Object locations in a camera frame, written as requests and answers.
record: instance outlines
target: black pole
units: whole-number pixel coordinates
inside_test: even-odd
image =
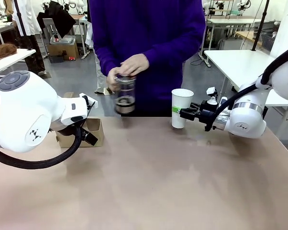
[[[267,11],[268,11],[268,6],[269,6],[269,1],[270,0],[266,0],[266,1],[267,2],[266,2],[265,7],[264,7],[263,17],[262,17],[260,25],[258,27],[258,32],[257,32],[256,38],[255,38],[255,42],[254,42],[252,51],[256,51],[256,46],[257,46],[257,43],[259,41],[260,33],[261,33],[261,31],[263,29],[263,26],[264,26],[264,20],[265,20],[265,17],[267,15]]]
[[[27,34],[25,32],[25,29],[24,29],[24,22],[23,22],[23,19],[21,18],[21,13],[20,13],[20,10],[19,10],[19,6],[18,6],[17,0],[14,0],[14,4],[15,4],[16,11],[17,11],[17,16],[18,16],[18,19],[19,19],[21,30],[23,31],[23,35],[26,38],[26,40],[28,40],[28,46],[29,46],[28,50],[31,50],[32,48],[30,46],[29,38],[28,38],[28,36],[27,36]]]

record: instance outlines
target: brown hair wig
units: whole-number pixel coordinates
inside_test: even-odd
[[[13,44],[2,44],[0,45],[0,59],[16,54],[17,47]]]

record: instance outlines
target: green label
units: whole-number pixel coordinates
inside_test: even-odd
[[[176,107],[176,106],[172,107],[172,111],[177,113],[177,114],[179,113],[180,110],[181,110],[181,108],[179,108],[179,107]]]

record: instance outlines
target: white paper cup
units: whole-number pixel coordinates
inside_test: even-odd
[[[186,109],[190,107],[194,93],[187,89],[172,90],[172,107]],[[186,119],[181,118],[179,114],[172,112],[172,126],[174,128],[184,128]]]

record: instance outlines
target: white desk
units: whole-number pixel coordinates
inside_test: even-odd
[[[260,22],[261,19],[249,19],[249,18],[211,18],[207,19],[207,26],[212,26],[211,30],[211,36],[210,36],[210,42],[209,42],[209,47],[208,50],[211,50],[211,45],[212,45],[212,40],[213,40],[213,35],[215,29],[226,29],[228,26],[234,30],[233,33],[240,27],[240,30],[245,30],[246,28],[250,28],[253,23]],[[203,58],[203,51],[204,51],[204,40],[205,40],[205,34],[204,33],[204,38],[203,38],[203,43],[202,43],[202,48],[199,53],[199,57],[205,62],[205,64],[208,67],[211,67],[209,64],[209,57],[207,59]]]
[[[1,33],[8,31],[8,30],[12,30],[12,29],[14,29],[14,26],[12,23],[0,22],[0,41],[2,44],[4,44],[4,41],[3,41]]]
[[[17,49],[17,53],[8,57],[5,57],[0,60],[0,72],[7,67],[15,64],[16,62],[24,59],[25,57],[34,54],[35,49],[27,50],[27,49]]]
[[[241,85],[259,77],[274,60],[261,51],[250,50],[211,50],[205,51],[205,54],[225,75],[219,98],[225,94],[228,81],[238,90]],[[266,106],[275,108],[283,116],[281,126],[276,133],[277,137],[280,137],[288,123],[288,100],[271,90]]]

